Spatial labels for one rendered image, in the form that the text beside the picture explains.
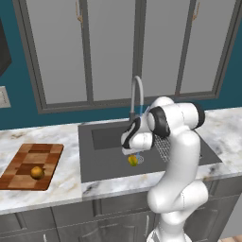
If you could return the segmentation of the black wall appliance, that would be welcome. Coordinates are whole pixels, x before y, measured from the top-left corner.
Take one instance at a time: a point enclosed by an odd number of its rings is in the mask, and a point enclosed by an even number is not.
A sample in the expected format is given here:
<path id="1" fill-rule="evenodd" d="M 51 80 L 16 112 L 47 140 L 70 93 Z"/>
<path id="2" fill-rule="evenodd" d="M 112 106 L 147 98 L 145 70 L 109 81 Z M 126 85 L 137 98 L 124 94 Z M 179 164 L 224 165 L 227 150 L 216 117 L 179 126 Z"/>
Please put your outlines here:
<path id="1" fill-rule="evenodd" d="M 5 73 L 10 65 L 11 55 L 2 20 L 0 19 L 0 77 Z"/>

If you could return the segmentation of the white wall outlet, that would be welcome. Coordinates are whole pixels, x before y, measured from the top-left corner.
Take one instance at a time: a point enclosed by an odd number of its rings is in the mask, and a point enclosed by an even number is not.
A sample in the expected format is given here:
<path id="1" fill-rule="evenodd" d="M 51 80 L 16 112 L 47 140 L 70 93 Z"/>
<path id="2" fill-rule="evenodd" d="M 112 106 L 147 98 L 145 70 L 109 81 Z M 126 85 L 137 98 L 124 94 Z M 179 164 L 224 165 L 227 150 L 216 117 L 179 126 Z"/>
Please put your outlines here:
<path id="1" fill-rule="evenodd" d="M 0 109 L 10 108 L 9 96 L 5 86 L 0 86 Z"/>

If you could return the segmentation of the yellow orange mango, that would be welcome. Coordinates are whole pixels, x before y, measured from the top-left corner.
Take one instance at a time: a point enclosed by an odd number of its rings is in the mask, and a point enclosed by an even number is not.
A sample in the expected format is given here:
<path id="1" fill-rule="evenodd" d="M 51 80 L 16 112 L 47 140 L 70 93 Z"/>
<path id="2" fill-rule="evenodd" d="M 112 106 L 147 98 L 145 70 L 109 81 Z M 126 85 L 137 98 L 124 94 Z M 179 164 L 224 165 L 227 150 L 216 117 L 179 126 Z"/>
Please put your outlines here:
<path id="1" fill-rule="evenodd" d="M 39 166 L 35 166 L 31 169 L 30 171 L 30 176 L 34 179 L 34 180 L 40 180 L 43 176 L 44 176 L 44 172 L 43 169 Z"/>

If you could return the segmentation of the grey cupboard door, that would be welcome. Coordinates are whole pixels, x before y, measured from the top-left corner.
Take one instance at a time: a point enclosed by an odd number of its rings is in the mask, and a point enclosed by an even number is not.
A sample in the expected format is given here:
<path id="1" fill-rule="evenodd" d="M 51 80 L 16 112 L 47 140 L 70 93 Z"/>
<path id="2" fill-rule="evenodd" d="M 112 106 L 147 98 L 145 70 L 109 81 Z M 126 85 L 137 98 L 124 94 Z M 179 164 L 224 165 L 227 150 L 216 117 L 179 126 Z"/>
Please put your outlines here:
<path id="1" fill-rule="evenodd" d="M 242 193 L 242 176 L 206 181 L 209 199 L 187 218 L 184 231 L 193 242 L 217 242 Z"/>
<path id="2" fill-rule="evenodd" d="M 152 231 L 155 215 L 143 212 L 106 218 L 88 223 L 58 228 L 60 242 L 146 242 L 144 237 L 147 215 Z"/>
<path id="3" fill-rule="evenodd" d="M 46 235 L 47 242 L 60 242 L 55 229 L 2 237 L 0 238 L 0 242 L 43 242 L 44 234 Z"/>

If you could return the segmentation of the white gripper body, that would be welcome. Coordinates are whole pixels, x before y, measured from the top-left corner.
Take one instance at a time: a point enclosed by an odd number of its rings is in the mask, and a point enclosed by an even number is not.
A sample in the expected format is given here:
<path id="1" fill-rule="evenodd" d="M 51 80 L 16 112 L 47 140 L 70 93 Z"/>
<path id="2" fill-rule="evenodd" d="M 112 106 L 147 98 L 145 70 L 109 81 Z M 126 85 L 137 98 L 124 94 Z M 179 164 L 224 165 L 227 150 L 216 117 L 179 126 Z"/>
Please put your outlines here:
<path id="1" fill-rule="evenodd" d="M 138 152 L 140 152 L 139 149 L 135 149 L 135 148 L 123 148 L 122 147 L 122 152 L 125 156 L 130 156 L 130 155 L 135 155 Z"/>

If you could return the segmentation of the grey curved faucet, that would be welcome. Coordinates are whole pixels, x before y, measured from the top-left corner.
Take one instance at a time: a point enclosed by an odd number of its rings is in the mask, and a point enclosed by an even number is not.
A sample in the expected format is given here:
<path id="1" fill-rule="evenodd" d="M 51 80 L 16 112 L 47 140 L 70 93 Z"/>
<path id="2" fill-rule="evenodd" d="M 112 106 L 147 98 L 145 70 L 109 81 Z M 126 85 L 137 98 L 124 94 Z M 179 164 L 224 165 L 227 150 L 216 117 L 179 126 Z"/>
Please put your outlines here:
<path id="1" fill-rule="evenodd" d="M 139 91 L 139 115 L 142 115 L 143 113 L 143 107 L 144 107 L 144 88 L 143 88 L 143 82 L 140 77 L 135 76 L 132 79 L 131 82 L 131 103 L 130 103 L 130 121 L 132 121 L 135 118 L 135 94 L 136 90 Z"/>

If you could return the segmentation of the grey drawer front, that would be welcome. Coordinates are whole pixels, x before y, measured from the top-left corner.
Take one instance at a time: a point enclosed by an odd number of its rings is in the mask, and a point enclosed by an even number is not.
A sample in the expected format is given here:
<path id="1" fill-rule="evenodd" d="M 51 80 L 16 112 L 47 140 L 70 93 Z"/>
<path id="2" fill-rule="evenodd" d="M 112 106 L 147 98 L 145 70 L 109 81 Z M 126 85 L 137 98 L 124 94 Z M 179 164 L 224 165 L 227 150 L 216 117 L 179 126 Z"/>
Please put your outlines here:
<path id="1" fill-rule="evenodd" d="M 50 208 L 42 208 L 0 216 L 0 234 L 35 232 L 55 227 Z"/>
<path id="2" fill-rule="evenodd" d="M 128 194 L 100 200 L 101 216 L 148 210 L 147 192 Z"/>
<path id="3" fill-rule="evenodd" d="M 90 201 L 55 206 L 52 211 L 58 227 L 87 222 L 94 218 L 93 204 Z"/>

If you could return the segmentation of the checkered wooden cutting board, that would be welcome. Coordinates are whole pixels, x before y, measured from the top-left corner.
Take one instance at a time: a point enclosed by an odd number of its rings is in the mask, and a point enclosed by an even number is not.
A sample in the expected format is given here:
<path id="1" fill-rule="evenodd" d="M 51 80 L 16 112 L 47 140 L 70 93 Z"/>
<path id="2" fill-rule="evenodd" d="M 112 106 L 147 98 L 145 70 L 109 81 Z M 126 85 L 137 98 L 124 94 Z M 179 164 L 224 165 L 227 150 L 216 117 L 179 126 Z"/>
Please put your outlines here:
<path id="1" fill-rule="evenodd" d="M 0 177 L 0 190 L 47 190 L 63 149 L 63 144 L 22 144 Z M 43 171 L 39 180 L 31 177 L 36 166 Z"/>

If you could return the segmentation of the grey sink basin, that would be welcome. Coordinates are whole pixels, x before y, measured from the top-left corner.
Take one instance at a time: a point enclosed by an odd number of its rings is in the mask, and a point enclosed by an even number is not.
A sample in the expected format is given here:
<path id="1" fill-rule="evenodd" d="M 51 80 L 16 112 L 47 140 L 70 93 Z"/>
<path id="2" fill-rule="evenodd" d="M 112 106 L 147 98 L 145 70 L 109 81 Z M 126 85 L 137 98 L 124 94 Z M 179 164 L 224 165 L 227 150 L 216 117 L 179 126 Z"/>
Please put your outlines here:
<path id="1" fill-rule="evenodd" d="M 155 138 L 151 150 L 140 152 L 144 162 L 131 166 L 122 153 L 121 135 L 129 121 L 78 126 L 80 174 L 82 182 L 95 182 L 165 171 L 169 162 L 170 142 Z"/>

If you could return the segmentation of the grey framed window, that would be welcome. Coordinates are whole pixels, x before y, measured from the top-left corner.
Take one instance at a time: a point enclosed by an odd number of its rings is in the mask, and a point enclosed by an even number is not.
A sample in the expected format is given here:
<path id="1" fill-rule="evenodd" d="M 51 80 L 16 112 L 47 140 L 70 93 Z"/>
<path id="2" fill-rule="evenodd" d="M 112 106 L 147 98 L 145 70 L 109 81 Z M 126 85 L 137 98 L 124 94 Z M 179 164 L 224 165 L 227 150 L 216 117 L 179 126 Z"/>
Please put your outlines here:
<path id="1" fill-rule="evenodd" d="M 192 21 L 197 8 L 199 15 Z M 214 99 L 242 18 L 242 0 L 12 0 L 37 110 Z"/>

